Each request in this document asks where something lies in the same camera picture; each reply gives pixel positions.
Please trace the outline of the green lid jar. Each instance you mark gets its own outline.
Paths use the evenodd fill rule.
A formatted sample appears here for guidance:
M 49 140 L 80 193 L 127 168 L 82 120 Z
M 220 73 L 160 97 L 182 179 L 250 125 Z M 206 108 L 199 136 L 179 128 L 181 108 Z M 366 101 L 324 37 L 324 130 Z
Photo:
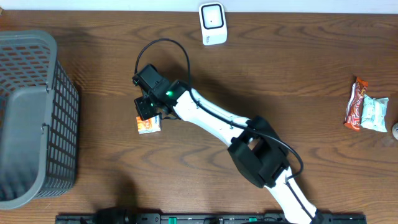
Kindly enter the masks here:
M 392 135 L 393 137 L 398 140 L 398 123 L 394 124 L 392 127 Z

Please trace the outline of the mint green wipes packet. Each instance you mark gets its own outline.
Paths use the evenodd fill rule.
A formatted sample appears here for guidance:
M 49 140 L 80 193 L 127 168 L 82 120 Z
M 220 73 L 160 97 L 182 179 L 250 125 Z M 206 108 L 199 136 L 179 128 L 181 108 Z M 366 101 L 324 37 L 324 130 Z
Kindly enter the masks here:
M 366 129 L 386 133 L 385 116 L 388 105 L 388 98 L 371 98 L 364 96 L 361 126 Z

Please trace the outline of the red chocolate bar wrapper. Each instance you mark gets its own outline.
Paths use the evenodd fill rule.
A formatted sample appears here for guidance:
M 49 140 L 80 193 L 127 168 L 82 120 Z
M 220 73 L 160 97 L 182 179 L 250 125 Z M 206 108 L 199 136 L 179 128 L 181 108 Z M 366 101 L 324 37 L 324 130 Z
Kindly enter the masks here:
M 351 88 L 351 96 L 346 108 L 344 125 L 354 131 L 360 130 L 361 113 L 359 107 L 363 102 L 367 88 L 368 82 L 359 77 L 356 78 Z

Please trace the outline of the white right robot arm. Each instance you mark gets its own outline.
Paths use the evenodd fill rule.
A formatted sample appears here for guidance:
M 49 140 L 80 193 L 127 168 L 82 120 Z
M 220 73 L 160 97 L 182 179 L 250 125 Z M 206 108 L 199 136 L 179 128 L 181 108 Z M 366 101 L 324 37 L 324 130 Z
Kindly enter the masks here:
M 148 64 L 132 78 L 143 96 L 135 100 L 143 120 L 161 112 L 195 124 L 225 143 L 239 173 L 256 187 L 266 188 L 290 223 L 321 223 L 324 218 L 295 182 L 289 154 L 299 155 L 283 142 L 262 117 L 232 114 L 206 100 L 181 80 L 170 82 Z

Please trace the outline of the orange small box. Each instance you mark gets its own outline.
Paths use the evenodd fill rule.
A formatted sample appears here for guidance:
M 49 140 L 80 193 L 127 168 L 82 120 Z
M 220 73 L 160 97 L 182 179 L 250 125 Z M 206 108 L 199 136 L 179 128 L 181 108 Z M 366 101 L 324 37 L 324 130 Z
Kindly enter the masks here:
M 147 120 L 141 120 L 140 116 L 136 117 L 137 130 L 139 134 L 149 134 L 161 131 L 160 116 L 154 116 Z

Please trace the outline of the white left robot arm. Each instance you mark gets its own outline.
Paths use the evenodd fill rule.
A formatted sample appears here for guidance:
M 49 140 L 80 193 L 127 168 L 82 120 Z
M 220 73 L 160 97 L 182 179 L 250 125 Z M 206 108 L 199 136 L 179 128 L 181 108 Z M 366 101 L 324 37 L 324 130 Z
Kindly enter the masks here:
M 94 224 L 135 224 L 136 215 L 124 207 L 111 207 L 98 210 L 93 215 Z

